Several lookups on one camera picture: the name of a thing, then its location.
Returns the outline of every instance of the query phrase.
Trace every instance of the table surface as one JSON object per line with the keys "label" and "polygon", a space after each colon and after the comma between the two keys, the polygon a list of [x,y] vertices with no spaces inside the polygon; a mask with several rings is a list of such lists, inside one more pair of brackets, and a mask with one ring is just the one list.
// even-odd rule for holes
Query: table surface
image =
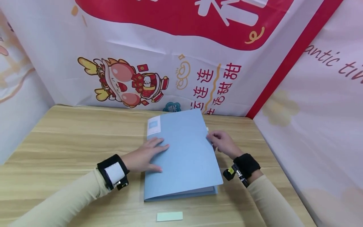
{"label": "table surface", "polygon": [[[99,107],[54,106],[9,160],[0,166],[0,226],[91,171],[114,154],[137,149],[146,139],[147,119],[161,112]],[[244,117],[204,115],[209,130],[227,131],[254,156],[264,174],[306,226],[315,226],[254,122]],[[232,160],[216,153],[221,172]],[[144,174],[130,173],[130,184],[91,203],[70,226],[265,226],[252,198],[235,177],[217,195],[160,202],[143,201]],[[184,219],[156,222],[159,212],[182,211]]]}

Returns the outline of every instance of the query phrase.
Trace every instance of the hand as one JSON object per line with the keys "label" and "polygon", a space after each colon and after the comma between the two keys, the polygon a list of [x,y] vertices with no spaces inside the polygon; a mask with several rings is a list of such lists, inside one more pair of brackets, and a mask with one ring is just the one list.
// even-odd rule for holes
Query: hand
{"label": "hand", "polygon": [[157,137],[154,137],[146,141],[137,150],[123,155],[121,159],[127,169],[131,172],[162,172],[161,167],[150,164],[150,160],[154,157],[154,155],[163,152],[169,148],[169,144],[165,146],[158,146],[158,144],[163,141],[163,138],[158,139]]}
{"label": "hand", "polygon": [[212,131],[207,135],[207,139],[211,141],[214,150],[218,148],[219,152],[228,155],[232,160],[243,155],[241,149],[225,131]]}

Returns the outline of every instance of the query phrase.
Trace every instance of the cartoon face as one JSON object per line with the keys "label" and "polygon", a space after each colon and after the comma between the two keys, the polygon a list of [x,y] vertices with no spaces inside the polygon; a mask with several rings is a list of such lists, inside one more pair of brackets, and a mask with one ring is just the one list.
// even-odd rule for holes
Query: cartoon face
{"label": "cartoon face", "polygon": [[[169,82],[167,77],[161,79],[157,73],[137,73],[122,59],[94,59],[93,63],[79,58],[78,62],[85,67],[87,74],[99,76],[102,89],[95,90],[99,101],[116,100],[131,108],[139,104],[148,105],[148,100],[157,102],[163,97],[161,91],[167,89]],[[141,71],[145,68],[147,65],[138,66]]]}

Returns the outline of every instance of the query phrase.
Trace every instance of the blue folder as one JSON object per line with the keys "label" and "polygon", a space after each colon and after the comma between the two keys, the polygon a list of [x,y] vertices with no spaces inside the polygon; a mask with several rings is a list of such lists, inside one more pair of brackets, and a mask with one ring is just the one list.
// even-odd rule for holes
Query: blue folder
{"label": "blue folder", "polygon": [[217,194],[217,185],[223,180],[207,133],[199,109],[148,120],[147,139],[164,138],[160,145],[170,147],[151,160],[163,172],[146,172],[144,201]]}

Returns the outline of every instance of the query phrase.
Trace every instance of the red stripe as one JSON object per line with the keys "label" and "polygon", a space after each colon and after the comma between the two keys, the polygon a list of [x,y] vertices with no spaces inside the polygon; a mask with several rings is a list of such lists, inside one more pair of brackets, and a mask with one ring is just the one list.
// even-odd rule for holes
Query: red stripe
{"label": "red stripe", "polygon": [[324,0],[312,17],[310,22],[307,24],[300,37],[291,48],[290,52],[286,55],[281,65],[272,76],[265,89],[262,91],[256,102],[247,113],[246,117],[253,119],[256,114],[260,111],[262,106],[265,104],[267,99],[276,90],[278,85],[285,78],[287,73],[295,65],[297,60],[300,58],[306,47],[313,41],[316,35],[320,32],[323,26],[328,22],[330,17],[333,15],[335,10],[339,7],[343,0]]}

